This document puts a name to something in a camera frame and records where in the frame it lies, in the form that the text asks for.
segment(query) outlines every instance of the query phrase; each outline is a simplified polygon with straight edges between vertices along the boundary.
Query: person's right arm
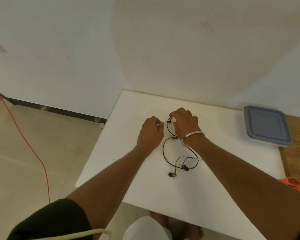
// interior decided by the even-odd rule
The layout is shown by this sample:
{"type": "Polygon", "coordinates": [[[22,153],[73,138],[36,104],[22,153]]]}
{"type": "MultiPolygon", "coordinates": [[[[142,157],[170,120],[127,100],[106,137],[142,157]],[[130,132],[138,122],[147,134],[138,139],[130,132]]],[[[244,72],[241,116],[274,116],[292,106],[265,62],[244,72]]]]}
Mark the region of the person's right arm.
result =
{"type": "MultiPolygon", "coordinates": [[[[176,119],[176,135],[201,131],[198,118],[180,108],[170,114],[176,119]]],[[[268,240],[294,240],[300,234],[300,193],[213,144],[202,134],[185,143],[212,170],[229,195],[268,240]]]]}

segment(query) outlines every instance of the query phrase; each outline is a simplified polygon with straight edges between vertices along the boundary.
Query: foot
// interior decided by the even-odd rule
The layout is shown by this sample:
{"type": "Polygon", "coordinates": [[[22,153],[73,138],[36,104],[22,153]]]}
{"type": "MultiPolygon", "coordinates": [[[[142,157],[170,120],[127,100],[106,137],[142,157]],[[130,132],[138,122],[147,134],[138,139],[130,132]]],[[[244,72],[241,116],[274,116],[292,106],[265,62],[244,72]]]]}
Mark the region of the foot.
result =
{"type": "Polygon", "coordinates": [[[161,226],[169,229],[169,218],[157,212],[150,211],[150,216],[155,219],[161,226]]]}
{"type": "Polygon", "coordinates": [[[200,226],[196,226],[190,223],[184,222],[180,234],[176,240],[184,240],[188,238],[189,240],[200,240],[203,238],[204,232],[201,230],[200,226]]]}

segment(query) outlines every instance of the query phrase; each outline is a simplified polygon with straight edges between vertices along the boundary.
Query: silver bracelet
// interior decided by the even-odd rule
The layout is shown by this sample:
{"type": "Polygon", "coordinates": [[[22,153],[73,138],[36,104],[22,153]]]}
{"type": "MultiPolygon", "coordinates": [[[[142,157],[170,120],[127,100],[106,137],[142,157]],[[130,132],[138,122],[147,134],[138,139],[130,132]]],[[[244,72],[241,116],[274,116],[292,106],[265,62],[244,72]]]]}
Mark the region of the silver bracelet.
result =
{"type": "Polygon", "coordinates": [[[187,139],[189,136],[194,135],[194,134],[203,134],[203,135],[204,135],[204,133],[203,133],[202,131],[194,131],[194,132],[191,132],[191,133],[187,134],[187,135],[182,139],[182,141],[181,141],[181,143],[182,143],[182,145],[183,145],[184,147],[188,147],[188,145],[186,145],[186,144],[184,143],[185,139],[187,139]]]}

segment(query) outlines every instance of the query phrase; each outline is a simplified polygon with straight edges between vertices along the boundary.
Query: dark baseboard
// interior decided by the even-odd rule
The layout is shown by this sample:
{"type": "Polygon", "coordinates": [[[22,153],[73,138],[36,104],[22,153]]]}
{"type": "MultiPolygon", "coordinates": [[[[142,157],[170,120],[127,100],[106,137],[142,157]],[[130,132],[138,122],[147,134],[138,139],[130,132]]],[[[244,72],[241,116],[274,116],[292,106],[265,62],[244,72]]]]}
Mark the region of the dark baseboard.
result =
{"type": "Polygon", "coordinates": [[[1,96],[3,98],[5,98],[6,100],[8,100],[13,105],[22,105],[22,106],[26,106],[26,107],[30,107],[30,108],[34,108],[34,109],[40,109],[40,110],[44,110],[44,111],[48,111],[48,112],[52,112],[52,113],[56,113],[56,114],[60,114],[60,115],[66,115],[66,116],[75,117],[75,118],[79,118],[79,119],[83,119],[83,120],[97,122],[97,123],[106,123],[106,121],[107,121],[107,119],[95,117],[92,115],[76,113],[76,112],[59,109],[59,108],[54,108],[54,107],[49,107],[49,106],[45,106],[45,105],[41,105],[41,104],[30,103],[30,102],[26,102],[26,101],[14,99],[14,98],[5,97],[2,94],[1,94],[1,96]]]}

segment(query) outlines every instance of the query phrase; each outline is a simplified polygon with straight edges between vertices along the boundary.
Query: wooden table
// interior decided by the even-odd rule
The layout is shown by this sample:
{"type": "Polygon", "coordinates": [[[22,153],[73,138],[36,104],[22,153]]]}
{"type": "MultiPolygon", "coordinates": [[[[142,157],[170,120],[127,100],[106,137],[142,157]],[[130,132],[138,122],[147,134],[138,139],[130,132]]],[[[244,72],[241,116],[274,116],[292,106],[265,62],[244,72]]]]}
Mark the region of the wooden table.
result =
{"type": "Polygon", "coordinates": [[[293,145],[281,147],[280,153],[286,176],[300,180],[300,117],[287,116],[292,133],[293,145]]]}
{"type": "MultiPolygon", "coordinates": [[[[284,178],[278,147],[244,138],[242,111],[123,90],[76,186],[128,153],[148,117],[164,121],[180,107],[198,117],[200,128],[212,142],[271,176],[284,178]]],[[[164,134],[163,141],[170,137],[166,126],[164,134]]],[[[265,239],[203,160],[192,170],[177,170],[177,177],[168,177],[174,167],[163,158],[163,141],[144,161],[124,202],[235,238],[265,239]]],[[[191,156],[179,140],[167,141],[164,149],[173,163],[179,156],[191,156]]]]}

